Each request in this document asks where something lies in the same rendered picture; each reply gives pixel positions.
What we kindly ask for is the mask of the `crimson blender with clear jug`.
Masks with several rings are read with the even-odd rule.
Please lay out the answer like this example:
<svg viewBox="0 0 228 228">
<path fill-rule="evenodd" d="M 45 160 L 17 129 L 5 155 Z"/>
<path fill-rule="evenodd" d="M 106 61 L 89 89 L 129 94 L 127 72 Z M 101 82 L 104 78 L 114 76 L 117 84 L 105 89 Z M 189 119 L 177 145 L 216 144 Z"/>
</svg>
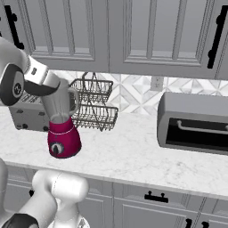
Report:
<svg viewBox="0 0 228 228">
<path fill-rule="evenodd" d="M 78 90 L 61 79 L 58 90 L 41 98 L 49 118 L 47 142 L 50 155 L 57 159 L 75 156 L 81 149 L 79 132 L 71 116 L 79 108 Z"/>
</svg>

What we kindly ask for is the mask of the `grey drawer front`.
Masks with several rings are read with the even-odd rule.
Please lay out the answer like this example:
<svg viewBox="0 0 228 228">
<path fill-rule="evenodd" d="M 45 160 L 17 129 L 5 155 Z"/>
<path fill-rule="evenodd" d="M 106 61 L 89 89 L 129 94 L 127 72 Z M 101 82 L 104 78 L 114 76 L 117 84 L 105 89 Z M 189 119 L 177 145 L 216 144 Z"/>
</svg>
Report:
<svg viewBox="0 0 228 228">
<path fill-rule="evenodd" d="M 190 193 L 159 190 L 158 188 L 148 188 L 124 183 L 114 183 L 113 189 L 114 196 L 119 199 L 139 201 L 148 204 L 180 208 L 190 211 L 198 211 L 203 201 L 201 196 L 191 195 Z M 152 194 L 156 196 L 159 196 L 161 193 L 165 193 L 165 197 L 168 198 L 168 203 L 144 199 L 144 194 L 147 194 L 148 191 L 151 191 Z"/>
<path fill-rule="evenodd" d="M 30 183 L 34 174 L 37 172 L 35 169 L 26 167 L 8 166 L 9 179 L 13 181 L 21 181 Z M 104 196 L 110 196 L 112 191 L 112 183 L 92 178 L 87 179 L 90 187 L 90 192 Z"/>
</svg>

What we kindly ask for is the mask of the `grey toaster oven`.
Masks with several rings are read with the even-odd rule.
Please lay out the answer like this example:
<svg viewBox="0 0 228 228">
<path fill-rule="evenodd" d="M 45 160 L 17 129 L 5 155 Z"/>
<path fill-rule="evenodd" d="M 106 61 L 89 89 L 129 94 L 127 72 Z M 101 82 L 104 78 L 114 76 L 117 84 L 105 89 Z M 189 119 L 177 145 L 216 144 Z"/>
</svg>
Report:
<svg viewBox="0 0 228 228">
<path fill-rule="evenodd" d="M 228 135 L 184 131 L 183 126 L 225 130 L 228 98 L 205 94 L 164 92 L 158 106 L 157 140 L 160 147 L 228 156 Z"/>
</svg>

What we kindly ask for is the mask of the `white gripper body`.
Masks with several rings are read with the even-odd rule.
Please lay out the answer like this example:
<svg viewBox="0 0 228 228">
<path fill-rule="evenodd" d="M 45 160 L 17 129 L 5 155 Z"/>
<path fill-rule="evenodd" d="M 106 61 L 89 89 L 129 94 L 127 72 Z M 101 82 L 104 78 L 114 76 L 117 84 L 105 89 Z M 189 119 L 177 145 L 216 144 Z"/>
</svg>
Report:
<svg viewBox="0 0 228 228">
<path fill-rule="evenodd" d="M 60 82 L 60 78 L 52 70 L 47 70 L 47 73 L 43 81 L 44 86 L 49 86 L 53 89 L 57 89 Z"/>
</svg>

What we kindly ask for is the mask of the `grey upper cupboard door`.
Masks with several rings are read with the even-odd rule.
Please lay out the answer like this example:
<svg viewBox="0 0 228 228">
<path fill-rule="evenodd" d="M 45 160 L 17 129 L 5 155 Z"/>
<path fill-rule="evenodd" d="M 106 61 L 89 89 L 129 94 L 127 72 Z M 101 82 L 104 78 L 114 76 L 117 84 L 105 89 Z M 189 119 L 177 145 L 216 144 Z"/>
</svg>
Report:
<svg viewBox="0 0 228 228">
<path fill-rule="evenodd" d="M 17 15 L 26 53 L 50 69 L 107 72 L 108 0 L 0 0 L 0 36 L 11 41 L 4 7 Z"/>
<path fill-rule="evenodd" d="M 208 52 L 228 0 L 110 0 L 110 72 L 214 79 Z"/>
</svg>

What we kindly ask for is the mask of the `white wall outlet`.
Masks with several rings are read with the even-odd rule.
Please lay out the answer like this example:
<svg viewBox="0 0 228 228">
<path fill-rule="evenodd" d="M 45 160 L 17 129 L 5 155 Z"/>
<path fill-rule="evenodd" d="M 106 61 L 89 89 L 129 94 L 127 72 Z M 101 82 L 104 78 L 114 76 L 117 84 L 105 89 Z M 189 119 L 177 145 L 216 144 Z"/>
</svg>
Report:
<svg viewBox="0 0 228 228">
<path fill-rule="evenodd" d="M 163 90 L 164 78 L 163 77 L 151 77 L 151 91 L 161 92 Z"/>
</svg>

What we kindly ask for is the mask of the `grey toaster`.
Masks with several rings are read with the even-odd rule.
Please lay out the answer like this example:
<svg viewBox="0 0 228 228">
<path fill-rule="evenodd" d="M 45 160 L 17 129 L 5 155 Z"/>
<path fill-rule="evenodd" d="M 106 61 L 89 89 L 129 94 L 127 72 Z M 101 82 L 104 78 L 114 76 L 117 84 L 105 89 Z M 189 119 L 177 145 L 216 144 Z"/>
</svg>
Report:
<svg viewBox="0 0 228 228">
<path fill-rule="evenodd" d="M 38 96 L 23 93 L 20 100 L 9 107 L 15 128 L 47 132 L 49 118 Z"/>
</svg>

